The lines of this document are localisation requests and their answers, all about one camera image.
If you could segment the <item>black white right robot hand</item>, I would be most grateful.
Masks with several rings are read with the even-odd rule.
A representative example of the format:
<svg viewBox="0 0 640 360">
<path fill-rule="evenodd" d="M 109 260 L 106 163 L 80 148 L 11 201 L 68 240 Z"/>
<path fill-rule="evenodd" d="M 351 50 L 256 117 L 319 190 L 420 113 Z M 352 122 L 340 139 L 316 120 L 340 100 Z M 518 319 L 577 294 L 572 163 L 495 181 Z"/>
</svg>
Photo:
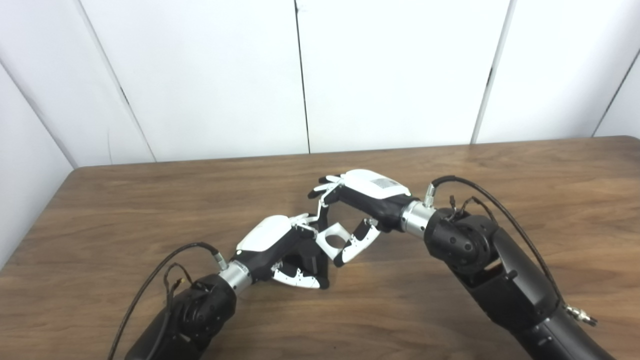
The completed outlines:
<svg viewBox="0 0 640 360">
<path fill-rule="evenodd" d="M 309 199 L 318 199 L 317 244 L 338 268 L 357 257 L 381 233 L 401 231 L 406 208 L 418 201 L 406 186 L 371 170 L 327 175 L 318 183 L 307 194 Z M 329 226 L 330 206 L 338 202 L 368 216 L 352 233 L 339 223 Z"/>
</svg>

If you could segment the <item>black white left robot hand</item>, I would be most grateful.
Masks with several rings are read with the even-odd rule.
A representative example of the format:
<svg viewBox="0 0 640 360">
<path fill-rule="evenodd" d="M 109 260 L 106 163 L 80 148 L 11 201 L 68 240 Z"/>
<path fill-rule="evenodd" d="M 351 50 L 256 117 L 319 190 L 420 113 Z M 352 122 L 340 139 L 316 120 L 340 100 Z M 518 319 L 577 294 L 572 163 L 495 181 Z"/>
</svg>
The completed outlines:
<svg viewBox="0 0 640 360">
<path fill-rule="evenodd" d="M 272 215 L 263 219 L 238 244 L 222 278 L 237 294 L 259 281 L 278 281 L 301 289 L 329 287 L 325 276 L 286 262 L 285 258 L 300 245 L 315 246 L 318 230 L 316 219 L 309 213 L 293 217 Z"/>
</svg>

